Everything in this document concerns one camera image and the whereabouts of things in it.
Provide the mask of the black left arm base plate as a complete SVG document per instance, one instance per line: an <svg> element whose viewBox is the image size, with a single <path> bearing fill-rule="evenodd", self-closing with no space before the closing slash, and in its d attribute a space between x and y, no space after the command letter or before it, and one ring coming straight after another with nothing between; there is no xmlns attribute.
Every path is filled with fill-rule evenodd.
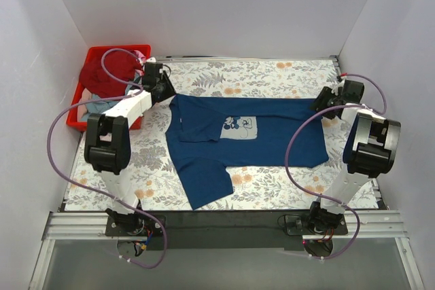
<svg viewBox="0 0 435 290"><path fill-rule="evenodd" d="M105 229L106 236L162 236L159 223L138 213L118 213L106 209L108 215Z"/></svg>

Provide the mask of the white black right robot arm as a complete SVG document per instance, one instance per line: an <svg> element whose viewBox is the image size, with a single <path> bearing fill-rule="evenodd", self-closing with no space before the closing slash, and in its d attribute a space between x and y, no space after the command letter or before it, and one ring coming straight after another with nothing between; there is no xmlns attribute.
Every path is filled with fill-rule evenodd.
<svg viewBox="0 0 435 290"><path fill-rule="evenodd" d="M343 150L343 167L326 195L313 206L316 211L307 217L309 229L316 234L326 232L332 226L332 218L343 215L344 206L363 185L388 173L394 165L401 123L373 109L357 108L363 94L362 82L340 76L338 85L323 88L311 106L324 118L338 118L351 124Z"/></svg>

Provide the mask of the blue Mickey Mouse t-shirt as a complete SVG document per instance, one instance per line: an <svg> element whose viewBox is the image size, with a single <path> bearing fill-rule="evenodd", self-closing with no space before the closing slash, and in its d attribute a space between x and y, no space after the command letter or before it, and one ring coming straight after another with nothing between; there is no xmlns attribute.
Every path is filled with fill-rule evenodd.
<svg viewBox="0 0 435 290"><path fill-rule="evenodd" d="M166 131L171 161L192 209L233 193L226 169L314 168L328 161L320 118L310 98L224 98L176 95Z"/></svg>

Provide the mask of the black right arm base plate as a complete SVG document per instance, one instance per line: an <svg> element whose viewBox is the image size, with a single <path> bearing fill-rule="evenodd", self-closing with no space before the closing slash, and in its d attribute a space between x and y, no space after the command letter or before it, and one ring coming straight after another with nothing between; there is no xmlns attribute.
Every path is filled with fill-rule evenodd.
<svg viewBox="0 0 435 290"><path fill-rule="evenodd" d="M308 210L286 213L277 218L278 226L288 235L347 235L348 229L343 215L313 213Z"/></svg>

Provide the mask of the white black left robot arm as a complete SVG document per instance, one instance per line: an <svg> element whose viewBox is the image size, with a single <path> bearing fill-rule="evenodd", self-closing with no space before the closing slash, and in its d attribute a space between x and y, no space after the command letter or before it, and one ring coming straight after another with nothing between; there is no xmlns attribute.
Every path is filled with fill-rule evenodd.
<svg viewBox="0 0 435 290"><path fill-rule="evenodd" d="M129 129L156 103L176 95L168 65L147 61L144 71L139 80L142 89L132 87L114 107L88 117L84 148L85 161L98 172L107 192L114 197L111 209L125 214L121 227L131 236L143 231L145 220L132 210L138 207L139 199L127 169L131 159Z"/></svg>

